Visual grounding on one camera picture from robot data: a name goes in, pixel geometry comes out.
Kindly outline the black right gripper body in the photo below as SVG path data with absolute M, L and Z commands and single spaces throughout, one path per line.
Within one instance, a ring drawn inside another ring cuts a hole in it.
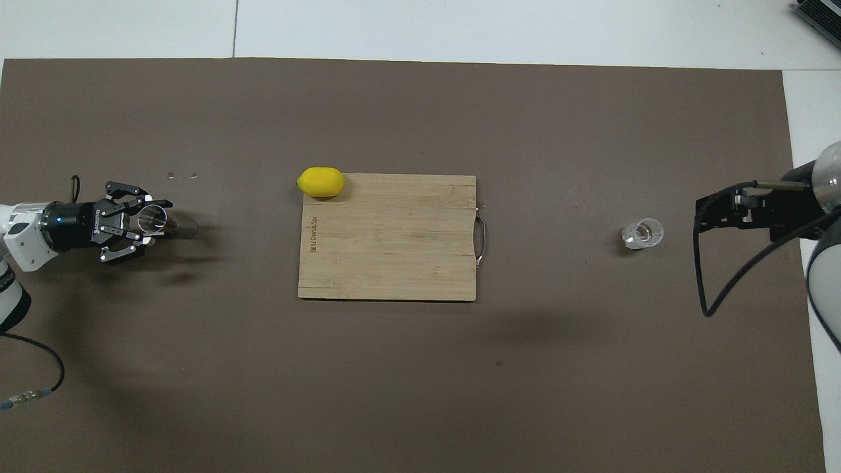
M 804 164 L 780 178 L 781 181 L 805 183 L 807 188 L 802 191 L 771 191 L 767 195 L 766 204 L 772 210 L 770 240 L 780 240 L 788 233 L 825 215 L 811 188 L 814 167 L 813 164 Z

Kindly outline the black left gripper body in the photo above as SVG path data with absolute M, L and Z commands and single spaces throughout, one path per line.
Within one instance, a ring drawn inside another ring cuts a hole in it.
M 44 239 L 56 252 L 78 248 L 109 248 L 123 240 L 132 242 L 129 217 L 134 204 L 115 200 L 48 204 L 44 210 Z

